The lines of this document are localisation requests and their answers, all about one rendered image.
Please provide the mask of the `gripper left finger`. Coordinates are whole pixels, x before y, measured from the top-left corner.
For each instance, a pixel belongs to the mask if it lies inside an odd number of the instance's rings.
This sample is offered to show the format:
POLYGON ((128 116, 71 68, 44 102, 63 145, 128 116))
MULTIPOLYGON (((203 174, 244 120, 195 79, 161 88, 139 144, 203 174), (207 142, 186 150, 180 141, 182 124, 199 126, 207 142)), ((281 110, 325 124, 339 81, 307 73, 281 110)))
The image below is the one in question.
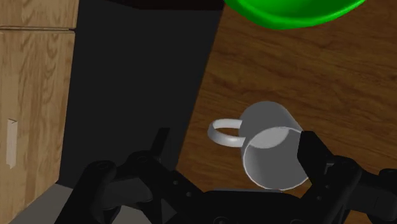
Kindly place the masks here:
POLYGON ((160 163, 169 134, 158 130, 149 150, 133 152, 124 164, 95 161, 83 171, 55 224, 113 224, 122 206, 142 211, 151 224, 205 224, 196 197, 202 191, 160 163))

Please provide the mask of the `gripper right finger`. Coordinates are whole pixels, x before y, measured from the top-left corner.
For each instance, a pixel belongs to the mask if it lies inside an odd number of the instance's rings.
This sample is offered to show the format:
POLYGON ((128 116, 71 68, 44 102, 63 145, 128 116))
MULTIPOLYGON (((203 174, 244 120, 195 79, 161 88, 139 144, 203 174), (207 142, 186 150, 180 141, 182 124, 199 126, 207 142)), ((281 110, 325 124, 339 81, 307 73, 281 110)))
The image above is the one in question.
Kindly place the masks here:
POLYGON ((301 198, 305 224, 344 224, 351 211, 372 224, 397 224, 397 169, 372 174, 333 155, 313 131, 301 132, 297 158, 312 183, 301 198))

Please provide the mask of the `green bowl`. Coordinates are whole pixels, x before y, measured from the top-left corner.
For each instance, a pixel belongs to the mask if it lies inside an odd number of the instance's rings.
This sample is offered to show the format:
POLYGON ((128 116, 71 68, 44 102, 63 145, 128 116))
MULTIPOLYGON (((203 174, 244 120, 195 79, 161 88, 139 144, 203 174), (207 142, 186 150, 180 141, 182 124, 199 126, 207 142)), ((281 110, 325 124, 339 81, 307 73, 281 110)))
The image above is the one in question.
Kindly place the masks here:
POLYGON ((268 29, 313 27, 335 20, 366 0, 224 0, 249 21, 268 29))

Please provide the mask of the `light wooden cabinet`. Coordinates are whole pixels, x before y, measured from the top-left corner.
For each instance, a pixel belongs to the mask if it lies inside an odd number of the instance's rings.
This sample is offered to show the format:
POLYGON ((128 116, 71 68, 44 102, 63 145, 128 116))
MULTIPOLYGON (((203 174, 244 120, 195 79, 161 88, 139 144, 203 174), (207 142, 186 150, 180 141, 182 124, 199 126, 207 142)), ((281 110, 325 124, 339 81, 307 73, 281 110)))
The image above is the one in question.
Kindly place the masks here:
POLYGON ((0 0, 0 224, 59 178, 79 0, 0 0))

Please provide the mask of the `white mug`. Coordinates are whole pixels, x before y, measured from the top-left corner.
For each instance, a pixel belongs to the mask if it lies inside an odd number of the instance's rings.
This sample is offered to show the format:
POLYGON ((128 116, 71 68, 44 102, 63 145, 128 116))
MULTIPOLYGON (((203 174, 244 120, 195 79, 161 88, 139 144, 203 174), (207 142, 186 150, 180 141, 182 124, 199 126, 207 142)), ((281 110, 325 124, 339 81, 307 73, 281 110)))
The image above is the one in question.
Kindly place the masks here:
POLYGON ((240 148, 244 172, 257 186, 285 191, 308 180, 297 159, 302 131, 284 106, 261 101, 238 119, 212 121, 207 135, 217 144, 240 148))

